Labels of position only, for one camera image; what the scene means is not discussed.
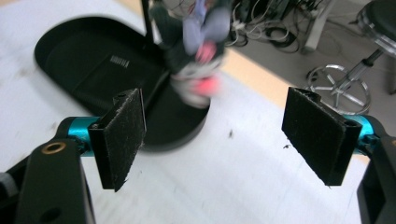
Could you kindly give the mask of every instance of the cables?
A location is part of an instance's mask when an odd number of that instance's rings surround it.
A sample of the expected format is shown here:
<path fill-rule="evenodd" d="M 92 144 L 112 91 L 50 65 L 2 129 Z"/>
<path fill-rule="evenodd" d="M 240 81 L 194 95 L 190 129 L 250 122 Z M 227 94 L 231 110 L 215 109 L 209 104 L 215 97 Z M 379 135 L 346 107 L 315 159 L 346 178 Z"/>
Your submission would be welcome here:
<path fill-rule="evenodd" d="M 263 14 L 254 17 L 256 6 L 261 0 L 257 0 L 250 11 L 251 21 L 243 23 L 236 18 L 236 10 L 241 6 L 239 2 L 233 9 L 233 22 L 230 31 L 230 41 L 226 43 L 226 46 L 242 47 L 245 46 L 248 41 L 256 40 L 264 43 L 271 43 L 277 49 L 283 49 L 290 46 L 296 41 L 297 36 L 294 35 L 282 21 L 269 21 L 267 20 L 267 14 L 270 10 L 271 5 L 279 5 L 282 0 L 270 0 Z M 282 36 L 275 36 L 275 33 L 281 33 Z M 293 51 L 284 52 L 295 52 L 299 49 L 299 43 L 297 43 L 297 49 Z"/>

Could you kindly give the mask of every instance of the black chair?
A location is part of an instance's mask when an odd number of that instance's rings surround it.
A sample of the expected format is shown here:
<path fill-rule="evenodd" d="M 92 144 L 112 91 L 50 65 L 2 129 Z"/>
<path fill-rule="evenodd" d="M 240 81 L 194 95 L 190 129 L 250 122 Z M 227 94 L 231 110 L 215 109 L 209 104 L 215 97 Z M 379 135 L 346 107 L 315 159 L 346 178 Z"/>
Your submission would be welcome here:
<path fill-rule="evenodd" d="M 376 0 L 367 4 L 358 14 L 357 24 L 365 36 L 378 45 L 378 49 L 368 58 L 363 59 L 352 70 L 344 66 L 327 64 L 314 68 L 307 75 L 307 89 L 311 91 L 330 92 L 331 103 L 323 102 L 341 114 L 356 115 L 368 112 L 371 96 L 367 84 L 360 80 L 363 73 L 374 65 L 375 60 L 384 52 L 396 57 L 396 0 Z M 344 73 L 336 80 L 330 72 Z M 318 84 L 319 79 L 324 79 L 330 85 Z M 361 88 L 361 92 L 352 91 L 352 85 Z"/>

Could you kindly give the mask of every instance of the black cable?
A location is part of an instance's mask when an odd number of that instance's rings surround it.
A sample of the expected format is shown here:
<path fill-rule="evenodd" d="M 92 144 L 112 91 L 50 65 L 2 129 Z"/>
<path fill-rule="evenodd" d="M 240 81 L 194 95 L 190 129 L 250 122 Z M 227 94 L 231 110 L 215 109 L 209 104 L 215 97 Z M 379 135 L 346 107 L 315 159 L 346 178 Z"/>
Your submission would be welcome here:
<path fill-rule="evenodd" d="M 181 5 L 184 3 L 184 1 L 185 1 L 185 0 L 180 0 L 180 1 L 178 1 L 177 6 L 172 7 L 172 8 L 169 9 L 169 10 L 173 11 L 173 10 L 177 9 L 178 7 L 181 7 Z"/>
<path fill-rule="evenodd" d="M 281 28 L 281 27 L 267 28 L 265 29 L 265 35 L 267 35 L 269 38 L 273 38 L 272 34 L 275 31 L 285 35 L 285 38 L 283 38 L 282 40 L 274 40 L 274 39 L 268 40 L 268 42 L 270 42 L 278 50 L 285 53 L 295 53 L 300 49 L 300 42 L 297 40 L 297 36 L 285 28 Z M 297 48 L 295 50 L 291 50 L 291 51 L 283 50 L 284 48 L 290 46 L 292 43 L 297 43 Z"/>
<path fill-rule="evenodd" d="M 301 7 L 300 7 L 300 4 L 299 5 L 296 5 L 295 6 L 295 8 L 294 8 L 294 10 L 293 10 L 293 25 L 294 25 L 294 27 L 296 28 L 296 30 L 297 30 L 297 36 L 300 34 L 300 32 L 302 31 L 301 29 L 300 29 L 300 26 L 299 26 L 299 22 L 298 22 L 298 13 L 297 12 L 301 12 L 302 14 L 303 14 L 303 16 L 304 16 L 304 19 L 308 19 L 308 21 L 309 21 L 309 23 L 308 23 L 308 25 L 307 25 L 307 27 L 306 27 L 306 29 L 305 29 L 305 34 L 307 34 L 308 33 L 308 31 L 309 31 L 309 28 L 310 28 L 310 26 L 311 26 L 311 24 L 312 24 L 312 15 L 310 14 L 310 13 L 308 13 L 308 15 L 309 15 L 309 18 L 307 17 L 307 13 L 305 13 L 306 11 L 305 10 L 303 10 L 303 9 L 301 9 Z"/>
<path fill-rule="evenodd" d="M 315 6 L 314 6 L 314 10 L 318 9 L 318 5 L 323 2 L 323 0 L 320 0 Z"/>
<path fill-rule="evenodd" d="M 237 31 L 230 31 L 229 33 L 229 39 L 231 42 L 234 42 L 232 45 L 227 46 L 227 47 L 238 47 L 242 48 L 248 44 L 248 37 L 245 34 L 236 34 Z"/>

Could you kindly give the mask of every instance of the metal stool base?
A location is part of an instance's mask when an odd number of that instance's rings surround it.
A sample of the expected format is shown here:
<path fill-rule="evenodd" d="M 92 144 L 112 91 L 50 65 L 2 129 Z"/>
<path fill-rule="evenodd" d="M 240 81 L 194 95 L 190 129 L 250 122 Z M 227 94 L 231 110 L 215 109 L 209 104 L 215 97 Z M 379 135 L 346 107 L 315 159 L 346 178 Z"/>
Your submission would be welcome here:
<path fill-rule="evenodd" d="M 332 75 L 331 73 L 332 70 L 344 73 L 345 76 L 341 78 L 341 80 L 337 81 L 334 75 Z M 365 114 L 368 112 L 371 104 L 371 95 L 369 92 L 369 88 L 364 81 L 358 78 L 350 79 L 350 75 L 351 73 L 348 72 L 345 67 L 337 64 L 328 64 L 324 67 L 317 67 L 308 73 L 308 85 L 306 89 L 313 92 L 328 91 L 330 96 L 332 97 L 332 100 L 322 97 L 322 103 L 329 106 L 334 111 L 340 114 Z M 322 79 L 326 80 L 328 85 L 317 85 L 317 83 Z M 349 89 L 352 85 L 358 85 L 359 87 L 361 87 L 363 100 L 357 97 L 354 93 L 349 92 Z M 359 109 L 357 111 L 348 111 L 344 109 L 343 104 L 341 104 L 341 102 L 343 102 L 344 100 L 346 100 L 346 102 L 352 103 L 353 105 L 356 105 Z"/>

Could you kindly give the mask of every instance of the chrome caster base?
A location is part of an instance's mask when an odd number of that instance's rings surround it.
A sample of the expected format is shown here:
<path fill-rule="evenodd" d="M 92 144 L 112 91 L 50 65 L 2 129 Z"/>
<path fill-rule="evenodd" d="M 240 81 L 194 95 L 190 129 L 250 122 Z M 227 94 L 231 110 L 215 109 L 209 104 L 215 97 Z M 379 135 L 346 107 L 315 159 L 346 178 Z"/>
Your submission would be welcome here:
<path fill-rule="evenodd" d="M 307 90 L 319 92 L 323 104 L 345 115 L 358 115 L 368 112 L 371 96 L 368 86 L 360 79 L 349 79 L 345 67 L 328 64 L 310 71 Z"/>

